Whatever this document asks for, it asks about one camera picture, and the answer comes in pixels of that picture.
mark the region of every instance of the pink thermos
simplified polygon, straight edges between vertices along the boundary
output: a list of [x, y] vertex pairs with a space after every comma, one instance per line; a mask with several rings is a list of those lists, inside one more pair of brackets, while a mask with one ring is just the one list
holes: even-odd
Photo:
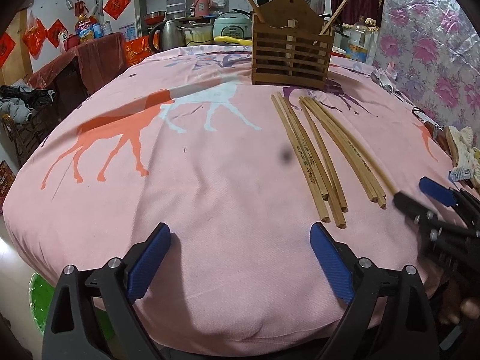
[[195, 0], [195, 16], [208, 16], [212, 0]]

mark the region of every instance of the stainless steel kettle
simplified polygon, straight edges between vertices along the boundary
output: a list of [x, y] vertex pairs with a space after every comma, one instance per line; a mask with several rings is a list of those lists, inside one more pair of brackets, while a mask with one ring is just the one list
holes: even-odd
[[[150, 49], [154, 53], [159, 53], [161, 51], [185, 46], [185, 34], [183, 31], [177, 30], [178, 26], [185, 26], [183, 24], [184, 21], [185, 20], [171, 19], [163, 21], [162, 23], [159, 23], [153, 27], [152, 31], [150, 31], [150, 34], [148, 35], [148, 44]], [[153, 38], [157, 31], [160, 31], [159, 48], [156, 48], [153, 44]]]

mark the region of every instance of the green plastic bucket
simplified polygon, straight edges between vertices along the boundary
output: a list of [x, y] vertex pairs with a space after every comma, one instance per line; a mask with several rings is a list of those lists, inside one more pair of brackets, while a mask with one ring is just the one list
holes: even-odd
[[[45, 331], [45, 323], [47, 322], [47, 316], [49, 315], [49, 308], [54, 291], [55, 288], [48, 284], [42, 276], [37, 273], [33, 274], [28, 288], [30, 311], [32, 311], [35, 325], [37, 325], [38, 330], [42, 334]], [[115, 333], [113, 332], [113, 327], [108, 314], [104, 310], [97, 308], [95, 308], [95, 314], [97, 315], [97, 320], [100, 324], [105, 340], [112, 339]]]

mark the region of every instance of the floor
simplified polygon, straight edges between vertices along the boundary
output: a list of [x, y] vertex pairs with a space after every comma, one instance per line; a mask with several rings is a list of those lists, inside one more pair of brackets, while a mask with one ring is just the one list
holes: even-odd
[[0, 311], [11, 323], [11, 331], [20, 344], [41, 359], [42, 335], [30, 313], [28, 285], [34, 271], [11, 245], [0, 216]]

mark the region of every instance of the wooden basket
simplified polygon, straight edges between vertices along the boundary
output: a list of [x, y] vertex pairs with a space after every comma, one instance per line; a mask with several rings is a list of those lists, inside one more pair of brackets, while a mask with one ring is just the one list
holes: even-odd
[[324, 20], [304, 0], [262, 5], [267, 24], [253, 17], [252, 84], [294, 85], [322, 90], [333, 30], [318, 35]]

